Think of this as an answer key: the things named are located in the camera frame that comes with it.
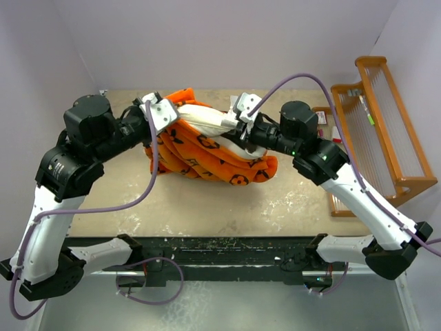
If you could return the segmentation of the orange patterned pillowcase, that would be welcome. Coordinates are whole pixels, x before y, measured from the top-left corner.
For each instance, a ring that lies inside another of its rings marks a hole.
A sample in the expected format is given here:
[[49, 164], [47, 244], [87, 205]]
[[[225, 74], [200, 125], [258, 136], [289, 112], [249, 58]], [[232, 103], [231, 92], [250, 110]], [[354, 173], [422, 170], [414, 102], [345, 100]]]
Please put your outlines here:
[[166, 96], [181, 114], [181, 119], [159, 134], [159, 174], [177, 173], [190, 179], [219, 181], [231, 185], [263, 183], [276, 174], [278, 160], [264, 148], [254, 151], [239, 147], [222, 136], [219, 128], [204, 126], [201, 118], [232, 115], [232, 109], [217, 110], [196, 99], [186, 88]]

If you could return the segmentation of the white pillow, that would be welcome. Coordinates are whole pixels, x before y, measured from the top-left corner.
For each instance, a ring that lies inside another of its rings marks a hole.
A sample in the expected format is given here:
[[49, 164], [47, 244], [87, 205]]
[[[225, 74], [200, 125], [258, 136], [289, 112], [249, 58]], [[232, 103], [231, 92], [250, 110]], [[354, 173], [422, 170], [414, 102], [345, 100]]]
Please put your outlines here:
[[245, 160], [254, 160], [267, 154], [267, 150], [258, 147], [258, 150], [250, 154], [237, 143], [222, 137], [222, 134], [229, 132], [233, 128], [234, 120], [227, 112], [200, 106], [196, 104], [185, 104], [178, 107], [181, 119], [189, 124], [193, 129], [213, 139], [222, 147], [227, 148], [234, 156]]

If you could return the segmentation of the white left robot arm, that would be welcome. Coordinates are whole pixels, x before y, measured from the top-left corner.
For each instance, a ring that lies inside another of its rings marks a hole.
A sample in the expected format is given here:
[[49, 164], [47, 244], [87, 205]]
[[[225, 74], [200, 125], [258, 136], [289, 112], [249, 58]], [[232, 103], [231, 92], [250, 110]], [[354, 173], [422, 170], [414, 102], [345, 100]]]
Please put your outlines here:
[[74, 216], [107, 161], [138, 144], [156, 143], [173, 120], [170, 104], [157, 93], [133, 102], [115, 117], [109, 100], [89, 94], [65, 111], [64, 129], [48, 150], [35, 177], [34, 205], [19, 248], [1, 262], [1, 275], [12, 293], [28, 301], [45, 301], [70, 292], [87, 274], [121, 265], [137, 269], [142, 247], [120, 234], [109, 241], [80, 248], [65, 245]]

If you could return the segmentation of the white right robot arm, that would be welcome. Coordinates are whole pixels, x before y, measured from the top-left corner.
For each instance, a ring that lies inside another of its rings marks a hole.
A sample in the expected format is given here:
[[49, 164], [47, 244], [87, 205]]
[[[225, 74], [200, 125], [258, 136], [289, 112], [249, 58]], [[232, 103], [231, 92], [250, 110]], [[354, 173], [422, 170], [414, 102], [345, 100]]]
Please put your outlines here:
[[306, 103], [285, 103], [275, 122], [252, 112], [256, 102], [252, 97], [232, 108], [240, 140], [291, 156], [299, 174], [337, 197], [370, 230], [363, 237], [318, 235], [309, 246], [307, 264], [321, 270], [334, 262], [359, 263], [384, 279], [397, 279], [417, 257], [432, 227], [404, 216], [354, 170], [347, 153], [318, 134], [318, 116]]

